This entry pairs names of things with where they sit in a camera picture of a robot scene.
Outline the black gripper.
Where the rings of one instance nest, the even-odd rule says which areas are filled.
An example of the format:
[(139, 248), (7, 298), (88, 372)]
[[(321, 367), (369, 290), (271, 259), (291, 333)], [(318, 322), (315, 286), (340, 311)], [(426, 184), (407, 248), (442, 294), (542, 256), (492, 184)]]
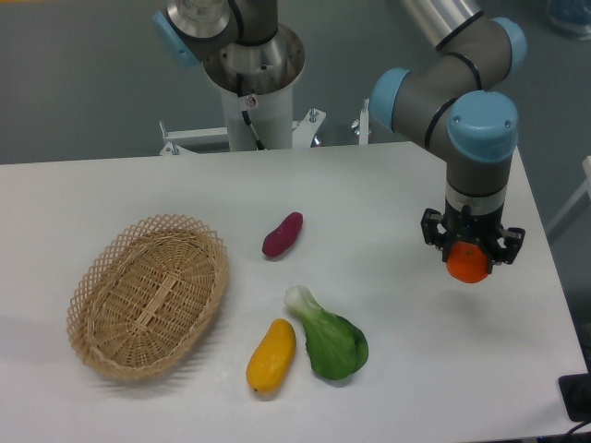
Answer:
[(501, 225), (504, 206), (483, 215), (458, 211), (451, 205), (445, 211), (425, 209), (420, 221), (424, 241), (441, 252), (441, 260), (446, 263), (451, 244), (456, 241), (479, 244), (487, 252), (488, 274), (495, 266), (512, 265), (519, 254), (525, 229)]

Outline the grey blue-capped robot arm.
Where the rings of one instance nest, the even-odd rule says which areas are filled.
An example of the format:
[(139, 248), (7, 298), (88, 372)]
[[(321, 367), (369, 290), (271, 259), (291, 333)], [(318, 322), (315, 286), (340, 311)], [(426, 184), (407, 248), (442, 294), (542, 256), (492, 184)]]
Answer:
[[(525, 239), (523, 229), (501, 223), (518, 113), (495, 91), (522, 64), (525, 36), (475, 1), (408, 1), (405, 8), (439, 62), (422, 74), (385, 72), (366, 116), (445, 162), (445, 209), (424, 212), (423, 237), (455, 279), (476, 283), (512, 263)], [(275, 2), (171, 1), (152, 21), (177, 63), (202, 65), (221, 93), (231, 150), (296, 145), (292, 87), (305, 51), (279, 22)]]

